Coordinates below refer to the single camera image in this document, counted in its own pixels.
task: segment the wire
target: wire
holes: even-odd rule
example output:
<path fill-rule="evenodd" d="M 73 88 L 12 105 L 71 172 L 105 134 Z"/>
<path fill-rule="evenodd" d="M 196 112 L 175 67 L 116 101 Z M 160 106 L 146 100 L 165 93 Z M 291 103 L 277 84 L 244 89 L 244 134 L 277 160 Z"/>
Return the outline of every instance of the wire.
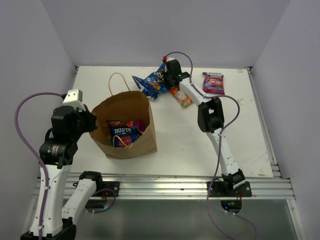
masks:
<path fill-rule="evenodd" d="M 226 124 L 220 131 L 219 133 L 219 147 L 218 147 L 218 153 L 217 153 L 217 164 L 216 164 L 216 168 L 215 168 L 215 171 L 214 171 L 214 175 L 213 175 L 213 178 L 210 182 L 210 185 L 209 185 L 209 188 L 208 188 L 208 191 L 207 191 L 207 195 L 206 195 L 206 210 L 208 212 L 208 215 L 209 215 L 209 218 L 211 220 L 211 222 L 214 224 L 214 226 L 221 232 L 223 233 L 225 236 L 227 236 L 228 238 L 232 239 L 232 240 L 237 240 L 236 238 L 234 238 L 233 236 L 231 236 L 229 233 L 227 233 L 224 229 L 222 229 L 217 221 L 213 218 L 211 212 L 210 212 L 210 206 L 209 206 L 209 195 L 210 195 L 210 189 L 212 188 L 213 184 L 214 184 L 214 181 L 216 179 L 216 176 L 217 176 L 217 173 L 218 173 L 218 169 L 219 169 L 219 165 L 220 165 L 220 157 L 221 157 L 221 142 L 222 142 L 222 133 L 223 131 L 228 127 L 230 126 L 239 116 L 240 114 L 240 105 L 238 103 L 238 101 L 236 99 L 234 99 L 232 96 L 228 96 L 228 95 L 215 95 L 215 96 L 207 96 L 206 94 L 202 94 L 201 91 L 199 91 L 194 83 L 192 82 L 192 73 L 193 73 L 193 69 L 194 69 L 194 64 L 191 60 L 191 58 L 185 54 L 184 52 L 180 52 L 180 51 L 173 51 L 173 52 L 170 52 L 166 55 L 166 57 L 168 57 L 169 55 L 172 55 L 172 54 L 181 54 L 181 55 L 184 55 L 185 57 L 187 57 L 190 61 L 190 65 L 191 65 L 191 70 L 190 70 L 190 77 L 189 77 L 189 82 L 190 82 L 190 85 L 194 88 L 194 90 L 200 94 L 203 98 L 206 98 L 206 99 L 214 99 L 214 98 L 228 98 L 228 99 L 231 99 L 232 101 L 235 102 L 236 106 L 237 106 L 237 113 L 235 115 L 235 117 L 228 123 Z M 244 217 L 244 216 L 241 216 L 239 214 L 236 214 L 235 216 L 237 216 L 238 218 L 240 219 L 243 219 L 245 220 L 246 222 L 248 222 L 253 228 L 254 228 L 254 238 L 253 240 L 256 240 L 258 239 L 258 230 L 257 230 L 257 227 L 254 225 L 253 222 L 251 222 L 248 218 Z"/>
<path fill-rule="evenodd" d="M 95 210 L 90 211 L 90 210 L 87 209 L 87 211 L 88 211 L 89 213 L 92 213 L 92 214 L 102 214 L 102 213 L 108 211 L 108 210 L 115 204 L 115 202 L 116 202 L 116 193 L 115 193 L 115 191 L 113 191 L 113 190 L 110 189 L 110 188 L 104 188 L 104 189 L 101 189 L 101 190 L 99 190 L 99 191 L 96 191 L 92 196 L 97 195 L 97 194 L 99 194 L 99 193 L 101 193 L 101 192 L 111 192 L 111 193 L 113 194 L 113 201 L 112 201 L 111 205 L 110 205 L 108 208 L 106 208 L 106 209 L 104 209 L 104 210 L 99 210 L 99 211 L 95 211 Z"/>
<path fill-rule="evenodd" d="M 54 92 L 39 92 L 39 93 L 35 93 L 32 94 L 30 96 L 28 96 L 27 98 L 25 98 L 24 100 L 22 100 L 19 105 L 17 106 L 15 113 L 14 113 L 14 126 L 15 129 L 19 135 L 19 137 L 21 138 L 22 142 L 27 146 L 28 149 L 30 149 L 30 151 L 33 153 L 33 155 L 36 157 L 36 159 L 39 161 L 43 172 L 44 172 L 44 178 L 45 178 L 45 187 L 49 188 L 49 174 L 48 174 L 48 170 L 47 167 L 44 163 L 44 161 L 41 159 L 41 157 L 39 156 L 39 154 L 37 153 L 37 151 L 30 145 L 30 143 L 27 141 L 27 139 L 25 138 L 25 136 L 22 134 L 21 130 L 20 130 L 20 126 L 19 126 L 19 111 L 22 107 L 22 105 L 37 96 L 41 96 L 41 95 L 53 95 L 53 96 L 58 96 L 58 97 L 62 97 L 62 94 L 58 94 L 58 93 L 54 93 Z M 47 201 L 47 196 L 48 196 L 48 189 L 45 188 L 44 189 L 44 193 L 43 193 L 43 198 L 42 198 L 42 203 L 41 203 L 41 209 L 40 209 L 40 215 L 39 215 L 39 240 L 42 240 L 42 226 L 43 226 L 43 218 L 44 218 L 44 211 L 45 211 L 45 205 L 46 205 L 46 201 Z"/>

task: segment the tabletop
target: tabletop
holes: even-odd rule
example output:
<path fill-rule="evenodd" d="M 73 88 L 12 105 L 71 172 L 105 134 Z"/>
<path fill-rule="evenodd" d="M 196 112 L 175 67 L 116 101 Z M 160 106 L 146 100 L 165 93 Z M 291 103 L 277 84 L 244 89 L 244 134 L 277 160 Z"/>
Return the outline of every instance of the tabletop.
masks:
<path fill-rule="evenodd" d="M 157 67 L 80 66 L 73 85 L 83 92 L 82 102 L 89 110 L 110 97 L 108 80 L 112 73 L 124 75 L 131 90 L 138 90 L 132 76 L 147 77 Z M 238 119 L 225 130 L 229 147 L 246 177 L 273 177 L 271 156 L 267 149 L 254 93 L 246 69 L 194 68 L 192 78 L 198 86 L 204 81 L 203 72 L 222 73 L 226 95 L 240 104 Z M 127 91 L 119 75 L 111 81 L 112 92 Z M 236 104 L 221 98 L 225 122 L 237 113 Z M 198 127 L 195 104 L 183 108 L 170 94 L 150 100 L 158 151 L 131 159 L 106 158 L 105 154 L 85 133 L 78 141 L 72 172 L 98 171 L 104 174 L 212 176 L 217 154 L 207 135 Z"/>

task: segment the wall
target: wall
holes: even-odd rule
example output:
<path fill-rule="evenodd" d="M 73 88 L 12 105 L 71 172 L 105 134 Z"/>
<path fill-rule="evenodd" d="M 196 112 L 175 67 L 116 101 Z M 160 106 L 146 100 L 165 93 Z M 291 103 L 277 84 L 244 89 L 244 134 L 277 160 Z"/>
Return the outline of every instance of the wall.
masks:
<path fill-rule="evenodd" d="M 20 239 L 39 164 L 18 137 L 14 113 L 30 94 L 64 93 L 74 67 L 39 0 L 0 1 L 0 239 Z M 41 96 L 25 104 L 21 129 L 38 149 L 61 100 Z"/>
<path fill-rule="evenodd" d="M 291 0 L 253 68 L 285 178 L 291 178 L 308 240 L 319 239 L 320 1 Z"/>
<path fill-rule="evenodd" d="M 253 66 L 289 1 L 42 0 L 75 65 L 157 66 L 183 51 L 200 67 Z"/>

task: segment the blue chip bag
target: blue chip bag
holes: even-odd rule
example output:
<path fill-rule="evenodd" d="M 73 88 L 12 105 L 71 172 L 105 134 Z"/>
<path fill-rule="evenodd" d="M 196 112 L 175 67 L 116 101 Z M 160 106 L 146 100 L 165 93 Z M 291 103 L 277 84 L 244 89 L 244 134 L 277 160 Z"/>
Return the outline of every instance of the blue chip bag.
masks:
<path fill-rule="evenodd" d="M 140 91 L 147 97 L 150 97 L 152 100 L 157 99 L 159 94 L 168 92 L 164 81 L 165 66 L 166 64 L 162 63 L 157 71 L 151 73 L 145 79 L 132 76 Z"/>
<path fill-rule="evenodd" d="M 120 121 L 108 121 L 112 146 L 115 148 L 129 147 L 140 137 L 140 133 L 135 126 L 129 127 Z"/>

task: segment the brown paper bag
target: brown paper bag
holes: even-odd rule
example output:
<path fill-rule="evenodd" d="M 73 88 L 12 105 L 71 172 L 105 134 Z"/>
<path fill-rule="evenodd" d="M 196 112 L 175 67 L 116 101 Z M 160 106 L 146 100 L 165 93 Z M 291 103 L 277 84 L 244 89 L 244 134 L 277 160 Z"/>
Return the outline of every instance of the brown paper bag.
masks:
<path fill-rule="evenodd" d="M 120 73 L 113 73 L 109 79 L 109 90 L 112 96 L 92 110 L 92 114 L 96 116 L 97 129 L 90 133 L 91 138 L 107 158 L 129 159 L 157 152 L 156 131 L 148 98 L 140 91 L 130 91 L 122 74 L 120 75 L 129 91 L 113 95 L 110 80 L 114 74 Z M 137 141 L 128 147 L 110 145 L 112 137 L 107 121 L 128 123 L 140 119 L 143 120 L 146 130 Z"/>

